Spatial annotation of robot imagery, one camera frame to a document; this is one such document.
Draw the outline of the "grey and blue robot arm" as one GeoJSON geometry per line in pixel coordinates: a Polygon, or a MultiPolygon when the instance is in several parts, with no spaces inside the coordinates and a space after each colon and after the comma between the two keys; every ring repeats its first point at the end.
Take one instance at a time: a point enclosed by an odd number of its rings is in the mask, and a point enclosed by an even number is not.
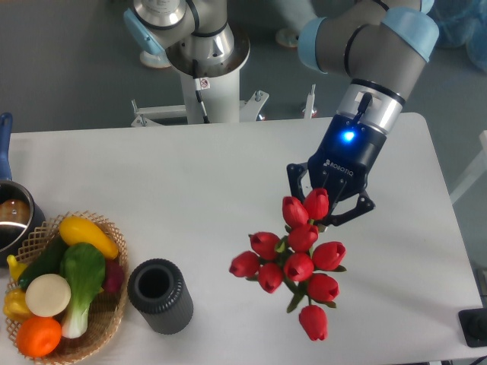
{"type": "MultiPolygon", "coordinates": [[[[351,197],[356,206],[315,218],[339,226],[374,208],[368,175],[405,102],[428,63],[438,27],[430,1],[360,1],[336,18],[309,21],[298,37],[298,56],[308,68],[350,78],[317,151],[287,167],[291,194],[301,186],[327,191],[329,207],[351,197]]],[[[191,124],[240,122],[240,68],[250,44],[228,23],[224,1],[135,1],[123,15],[139,46],[166,56],[180,74],[191,124]]]]}

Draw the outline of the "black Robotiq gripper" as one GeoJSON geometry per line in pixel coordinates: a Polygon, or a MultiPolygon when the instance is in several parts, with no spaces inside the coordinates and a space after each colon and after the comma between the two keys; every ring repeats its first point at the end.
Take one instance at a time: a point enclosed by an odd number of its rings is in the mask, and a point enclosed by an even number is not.
{"type": "Polygon", "coordinates": [[[317,151],[308,162],[286,167],[291,196],[304,202],[311,190],[324,188],[332,202],[316,224],[338,227],[375,209],[365,191],[368,174],[387,137],[372,127],[334,115],[317,151]],[[343,200],[357,195],[355,206],[338,212],[343,200]]]}

